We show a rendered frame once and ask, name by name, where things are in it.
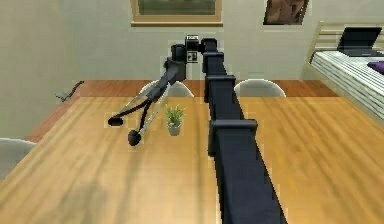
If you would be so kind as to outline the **purple pillow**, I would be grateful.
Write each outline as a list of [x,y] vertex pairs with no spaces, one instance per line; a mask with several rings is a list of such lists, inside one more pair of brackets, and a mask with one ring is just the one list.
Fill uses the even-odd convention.
[[369,62],[367,66],[375,70],[376,72],[384,75],[384,61]]

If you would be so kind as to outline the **wooden dining table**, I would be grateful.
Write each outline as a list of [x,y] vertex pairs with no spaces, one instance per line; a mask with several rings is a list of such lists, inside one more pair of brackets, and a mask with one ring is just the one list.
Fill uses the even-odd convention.
[[[207,154],[209,110],[181,98],[178,136],[141,143],[108,118],[120,97],[78,99],[0,182],[0,224],[223,224]],[[340,97],[245,98],[288,224],[384,224],[384,128]]]

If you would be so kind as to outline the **white round-backed chair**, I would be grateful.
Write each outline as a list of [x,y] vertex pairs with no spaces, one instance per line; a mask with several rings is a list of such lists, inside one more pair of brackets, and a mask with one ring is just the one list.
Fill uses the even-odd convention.
[[265,79],[247,79],[235,85],[238,97],[285,97],[284,90],[276,83]]
[[[157,80],[154,80],[146,84],[141,90],[140,93],[146,94],[150,91],[152,87],[157,84]],[[191,90],[185,86],[182,82],[177,81],[174,83],[168,90],[168,97],[193,97],[194,94]]]
[[0,138],[0,181],[36,146],[35,142]]

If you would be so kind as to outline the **bed with striped cover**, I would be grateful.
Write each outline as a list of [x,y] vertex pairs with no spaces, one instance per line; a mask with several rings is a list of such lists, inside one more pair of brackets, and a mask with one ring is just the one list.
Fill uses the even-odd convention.
[[384,128],[384,74],[368,66],[383,57],[349,57],[337,50],[347,27],[378,26],[384,22],[319,21],[302,68],[301,80],[319,80]]

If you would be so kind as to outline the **brown framed wall picture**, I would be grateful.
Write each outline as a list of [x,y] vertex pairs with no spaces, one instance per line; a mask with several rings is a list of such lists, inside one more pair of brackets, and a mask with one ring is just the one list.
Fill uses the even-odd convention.
[[309,0],[267,0],[264,25],[301,25]]

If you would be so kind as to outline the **small green potted houseplant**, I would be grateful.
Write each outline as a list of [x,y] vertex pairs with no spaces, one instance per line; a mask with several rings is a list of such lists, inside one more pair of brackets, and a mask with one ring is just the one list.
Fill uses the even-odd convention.
[[171,136],[178,136],[180,134],[184,114],[184,108],[180,108],[178,105],[175,107],[166,105],[167,128]]

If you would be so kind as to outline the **black open laptop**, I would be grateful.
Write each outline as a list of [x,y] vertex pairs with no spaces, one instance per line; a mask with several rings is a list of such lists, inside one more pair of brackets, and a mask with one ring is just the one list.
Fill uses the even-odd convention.
[[349,57],[384,57],[373,49],[381,27],[346,27],[337,50]]

